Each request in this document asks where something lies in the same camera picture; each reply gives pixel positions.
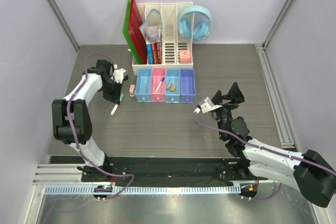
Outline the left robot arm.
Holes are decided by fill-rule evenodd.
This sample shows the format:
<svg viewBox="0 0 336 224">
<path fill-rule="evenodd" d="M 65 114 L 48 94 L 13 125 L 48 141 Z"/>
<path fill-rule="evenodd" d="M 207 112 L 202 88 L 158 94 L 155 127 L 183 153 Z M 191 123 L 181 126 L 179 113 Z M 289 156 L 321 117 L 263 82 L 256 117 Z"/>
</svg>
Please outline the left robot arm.
<svg viewBox="0 0 336 224">
<path fill-rule="evenodd" d="M 85 69 L 77 86 L 64 98 L 52 102 L 53 135 L 72 147 L 84 160 L 80 170 L 84 180 L 107 181 L 112 176 L 109 159 L 92 137 L 88 104 L 97 92 L 120 105 L 122 84 L 127 71 L 108 60 L 97 60 L 96 66 Z"/>
</svg>

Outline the green red folder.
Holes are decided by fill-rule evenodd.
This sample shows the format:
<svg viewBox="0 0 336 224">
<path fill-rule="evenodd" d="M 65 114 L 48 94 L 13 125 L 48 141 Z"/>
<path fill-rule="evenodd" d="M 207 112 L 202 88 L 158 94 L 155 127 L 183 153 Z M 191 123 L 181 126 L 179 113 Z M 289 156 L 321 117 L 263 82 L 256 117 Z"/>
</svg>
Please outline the green red folder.
<svg viewBox="0 0 336 224">
<path fill-rule="evenodd" d="M 137 3 L 135 0 L 128 0 L 122 33 L 125 40 L 139 65 L 147 64 L 148 52 L 146 42 L 140 31 L 143 24 Z"/>
</svg>

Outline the green white marker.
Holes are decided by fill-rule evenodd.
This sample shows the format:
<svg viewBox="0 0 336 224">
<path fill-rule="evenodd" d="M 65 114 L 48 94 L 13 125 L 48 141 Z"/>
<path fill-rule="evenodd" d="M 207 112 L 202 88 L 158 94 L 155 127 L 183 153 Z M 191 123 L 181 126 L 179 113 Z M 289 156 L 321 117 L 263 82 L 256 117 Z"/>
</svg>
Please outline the green white marker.
<svg viewBox="0 0 336 224">
<path fill-rule="evenodd" d="M 121 93 L 121 95 L 120 95 L 120 101 L 122 101 L 123 97 L 124 97 L 124 94 Z M 111 111 L 111 113 L 110 113 L 110 115 L 114 115 L 115 112 L 116 112 L 116 110 L 118 109 L 118 107 L 119 107 L 119 105 L 115 104 L 114 107 L 113 107 L 113 109 L 112 109 L 112 111 Z"/>
</svg>

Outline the beige long eraser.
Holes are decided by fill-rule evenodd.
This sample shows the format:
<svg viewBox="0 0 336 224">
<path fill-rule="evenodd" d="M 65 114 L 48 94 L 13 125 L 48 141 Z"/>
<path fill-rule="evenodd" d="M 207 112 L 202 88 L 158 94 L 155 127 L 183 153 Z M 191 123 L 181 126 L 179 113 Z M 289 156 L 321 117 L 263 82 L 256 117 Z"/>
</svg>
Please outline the beige long eraser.
<svg viewBox="0 0 336 224">
<path fill-rule="evenodd" d="M 169 90 L 170 87 L 171 87 L 171 85 L 172 85 L 172 81 L 170 81 L 170 82 L 167 84 L 166 89 Z"/>
</svg>

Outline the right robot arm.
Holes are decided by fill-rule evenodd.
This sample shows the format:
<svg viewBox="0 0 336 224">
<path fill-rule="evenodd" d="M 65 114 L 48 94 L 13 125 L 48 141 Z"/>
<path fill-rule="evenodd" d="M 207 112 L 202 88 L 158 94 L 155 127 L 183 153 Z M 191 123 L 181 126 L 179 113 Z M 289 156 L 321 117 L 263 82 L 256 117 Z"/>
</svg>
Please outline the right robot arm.
<svg viewBox="0 0 336 224">
<path fill-rule="evenodd" d="M 300 191 L 311 203 L 327 207 L 335 195 L 335 170 L 316 151 L 287 151 L 249 136 L 244 118 L 232 116 L 232 110 L 243 102 L 245 97 L 237 83 L 232 84 L 226 95 L 217 91 L 211 99 L 205 99 L 217 122 L 219 139 L 234 157 L 240 158 L 239 177 L 275 179 Z"/>
</svg>

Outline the pink drawer bin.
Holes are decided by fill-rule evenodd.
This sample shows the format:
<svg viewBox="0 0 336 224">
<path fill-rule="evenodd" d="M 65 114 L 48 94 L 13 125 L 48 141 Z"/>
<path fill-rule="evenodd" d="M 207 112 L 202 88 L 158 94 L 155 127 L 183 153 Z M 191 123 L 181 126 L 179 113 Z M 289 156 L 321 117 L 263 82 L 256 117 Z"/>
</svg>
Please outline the pink drawer bin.
<svg viewBox="0 0 336 224">
<path fill-rule="evenodd" d="M 151 80 L 151 101 L 164 102 L 165 101 L 165 82 L 166 82 L 166 69 L 153 68 Z"/>
</svg>

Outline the light blue drawer bin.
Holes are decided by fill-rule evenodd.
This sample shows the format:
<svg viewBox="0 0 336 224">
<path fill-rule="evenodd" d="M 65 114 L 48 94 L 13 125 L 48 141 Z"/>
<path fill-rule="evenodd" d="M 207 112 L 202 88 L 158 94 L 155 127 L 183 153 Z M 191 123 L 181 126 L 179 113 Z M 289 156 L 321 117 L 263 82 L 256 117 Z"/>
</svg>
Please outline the light blue drawer bin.
<svg viewBox="0 0 336 224">
<path fill-rule="evenodd" d="M 152 69 L 139 69 L 135 97 L 138 102 L 151 102 Z"/>
</svg>

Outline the blue white marker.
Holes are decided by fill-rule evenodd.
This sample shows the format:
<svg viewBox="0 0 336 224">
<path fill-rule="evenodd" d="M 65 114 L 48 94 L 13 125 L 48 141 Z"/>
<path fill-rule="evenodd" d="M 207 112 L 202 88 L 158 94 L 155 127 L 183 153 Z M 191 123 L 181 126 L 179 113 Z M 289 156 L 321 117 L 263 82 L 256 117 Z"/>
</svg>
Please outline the blue white marker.
<svg viewBox="0 0 336 224">
<path fill-rule="evenodd" d="M 160 90 L 161 85 L 163 84 L 164 80 L 165 80 L 165 78 L 162 77 L 161 81 L 159 82 L 159 84 L 157 85 L 157 87 L 156 87 L 156 89 L 154 91 L 155 94 L 158 93 L 158 91 Z"/>
</svg>

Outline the purple drawer bin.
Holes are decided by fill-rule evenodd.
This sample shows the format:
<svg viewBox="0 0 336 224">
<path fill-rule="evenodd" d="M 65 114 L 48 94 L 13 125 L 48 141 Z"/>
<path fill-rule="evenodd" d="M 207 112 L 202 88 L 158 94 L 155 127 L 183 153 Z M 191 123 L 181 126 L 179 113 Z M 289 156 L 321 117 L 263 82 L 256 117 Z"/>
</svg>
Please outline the purple drawer bin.
<svg viewBox="0 0 336 224">
<path fill-rule="evenodd" d="M 181 69 L 180 83 L 180 103 L 194 103 L 196 98 L 194 70 Z"/>
</svg>

